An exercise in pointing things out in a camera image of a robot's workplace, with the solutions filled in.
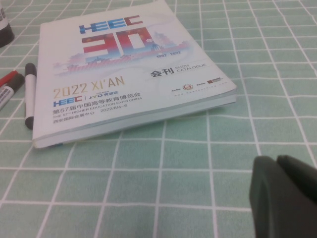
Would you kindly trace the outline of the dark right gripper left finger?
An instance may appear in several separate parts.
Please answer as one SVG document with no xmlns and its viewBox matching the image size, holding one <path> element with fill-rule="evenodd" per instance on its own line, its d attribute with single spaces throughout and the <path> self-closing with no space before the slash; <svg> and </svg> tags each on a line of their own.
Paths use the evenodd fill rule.
<svg viewBox="0 0 317 238">
<path fill-rule="evenodd" d="M 307 198 L 277 159 L 254 159 L 249 200 L 257 238 L 317 236 L 317 198 Z"/>
</svg>

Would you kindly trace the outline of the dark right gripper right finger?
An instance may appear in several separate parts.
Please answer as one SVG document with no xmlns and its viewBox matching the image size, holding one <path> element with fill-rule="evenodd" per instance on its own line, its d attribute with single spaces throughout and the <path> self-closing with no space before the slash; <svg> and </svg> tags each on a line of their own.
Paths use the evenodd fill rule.
<svg viewBox="0 0 317 238">
<path fill-rule="evenodd" d="M 277 163 L 307 197 L 317 197 L 317 170 L 312 166 L 289 155 L 279 155 Z"/>
</svg>

